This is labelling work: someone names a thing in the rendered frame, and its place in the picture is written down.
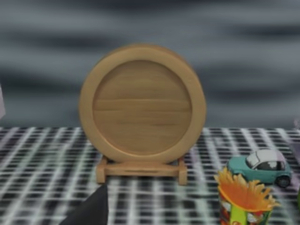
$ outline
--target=wooden barrel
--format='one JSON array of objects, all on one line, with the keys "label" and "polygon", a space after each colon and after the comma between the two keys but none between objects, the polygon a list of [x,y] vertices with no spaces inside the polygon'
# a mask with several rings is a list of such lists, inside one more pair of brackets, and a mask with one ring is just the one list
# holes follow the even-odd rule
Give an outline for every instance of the wooden barrel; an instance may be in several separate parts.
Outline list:
[{"label": "wooden barrel", "polygon": [[197,141],[206,103],[193,69],[156,45],[128,45],[87,76],[79,114],[87,138],[115,162],[169,163]]}]

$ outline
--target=black object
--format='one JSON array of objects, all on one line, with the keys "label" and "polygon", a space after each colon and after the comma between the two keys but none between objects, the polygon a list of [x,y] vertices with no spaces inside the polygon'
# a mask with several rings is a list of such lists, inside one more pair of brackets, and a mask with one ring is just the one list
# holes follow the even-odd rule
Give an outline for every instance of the black object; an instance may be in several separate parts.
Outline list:
[{"label": "black object", "polygon": [[103,184],[60,225],[107,225],[108,193]]}]

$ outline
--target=car hood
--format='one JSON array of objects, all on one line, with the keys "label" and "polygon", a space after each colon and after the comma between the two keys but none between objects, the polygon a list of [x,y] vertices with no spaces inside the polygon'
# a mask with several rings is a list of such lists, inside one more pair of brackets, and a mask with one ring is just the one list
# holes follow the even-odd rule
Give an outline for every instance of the car hood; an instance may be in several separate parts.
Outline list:
[{"label": "car hood", "polygon": [[247,170],[249,167],[246,164],[246,156],[232,157],[228,161],[229,170]]}]

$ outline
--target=french fries container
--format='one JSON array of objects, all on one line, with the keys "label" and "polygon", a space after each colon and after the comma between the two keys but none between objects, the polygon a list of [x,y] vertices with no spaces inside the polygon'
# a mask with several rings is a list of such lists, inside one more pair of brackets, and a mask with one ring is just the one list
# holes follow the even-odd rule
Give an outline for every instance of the french fries container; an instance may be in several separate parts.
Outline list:
[{"label": "french fries container", "polygon": [[246,182],[242,175],[232,175],[225,167],[215,175],[218,182],[221,225],[265,225],[279,204],[270,188],[259,180]]}]

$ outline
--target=table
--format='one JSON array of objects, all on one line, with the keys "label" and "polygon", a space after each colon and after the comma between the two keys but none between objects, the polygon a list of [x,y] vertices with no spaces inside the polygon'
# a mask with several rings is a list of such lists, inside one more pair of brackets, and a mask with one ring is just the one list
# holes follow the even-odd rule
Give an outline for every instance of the table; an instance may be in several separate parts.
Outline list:
[{"label": "table", "polygon": [[[274,209],[269,224],[300,224],[300,166],[287,140],[300,143],[300,133],[205,128],[185,155],[187,186],[178,186],[174,178],[108,179],[109,225],[218,225],[213,175],[232,156],[259,148],[280,150],[294,173],[290,187],[273,188],[282,207]],[[81,128],[1,128],[0,224],[57,225],[99,187],[95,165],[100,157]]]}]

